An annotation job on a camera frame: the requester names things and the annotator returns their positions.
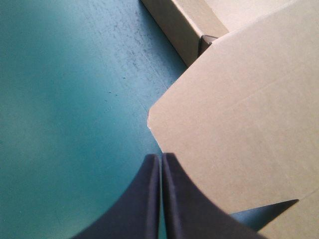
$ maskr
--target teal table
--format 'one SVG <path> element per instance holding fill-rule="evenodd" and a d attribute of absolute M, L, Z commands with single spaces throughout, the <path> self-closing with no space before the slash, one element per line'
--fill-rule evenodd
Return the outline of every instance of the teal table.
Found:
<path fill-rule="evenodd" d="M 185 69 L 138 0 L 1 0 L 0 238 L 102 215 L 160 153 L 148 109 Z"/>

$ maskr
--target cardboard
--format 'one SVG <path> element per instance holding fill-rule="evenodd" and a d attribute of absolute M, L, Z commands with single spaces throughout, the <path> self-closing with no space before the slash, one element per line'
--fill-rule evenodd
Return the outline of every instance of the cardboard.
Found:
<path fill-rule="evenodd" d="M 186 65 L 200 55 L 201 37 L 219 38 L 290 0 L 142 0 Z"/>
<path fill-rule="evenodd" d="M 260 233 L 270 239 L 319 238 L 319 190 L 302 199 L 265 226 Z"/>
<path fill-rule="evenodd" d="M 317 190 L 319 1 L 291 1 L 215 40 L 150 109 L 148 126 L 228 213 Z"/>
<path fill-rule="evenodd" d="M 228 31 L 205 0 L 142 0 L 186 65 L 198 57 L 202 35 Z"/>

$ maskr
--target teal surface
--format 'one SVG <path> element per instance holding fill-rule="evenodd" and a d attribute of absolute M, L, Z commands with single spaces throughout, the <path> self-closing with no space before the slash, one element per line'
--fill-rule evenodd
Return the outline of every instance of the teal surface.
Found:
<path fill-rule="evenodd" d="M 148 109 L 184 70 L 138 0 L 1 0 L 0 238 L 102 215 L 160 153 Z"/>

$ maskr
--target cardboard flap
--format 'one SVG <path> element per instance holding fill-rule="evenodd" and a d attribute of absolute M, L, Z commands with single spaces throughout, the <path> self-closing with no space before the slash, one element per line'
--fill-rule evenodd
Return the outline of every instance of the cardboard flap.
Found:
<path fill-rule="evenodd" d="M 214 41 L 149 113 L 162 151 L 234 213 L 319 185 L 319 1 Z"/>
<path fill-rule="evenodd" d="M 319 238 L 318 202 L 316 190 L 265 226 L 261 233 L 270 239 Z"/>

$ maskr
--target tan cardboard box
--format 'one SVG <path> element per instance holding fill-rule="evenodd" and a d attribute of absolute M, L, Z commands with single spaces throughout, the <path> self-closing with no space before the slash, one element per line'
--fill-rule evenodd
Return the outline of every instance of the tan cardboard box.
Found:
<path fill-rule="evenodd" d="M 215 40 L 148 125 L 226 212 L 300 199 L 262 233 L 319 238 L 319 1 L 290 1 Z"/>
<path fill-rule="evenodd" d="M 188 66 L 199 56 L 203 35 L 219 38 L 289 1 L 142 0 Z"/>

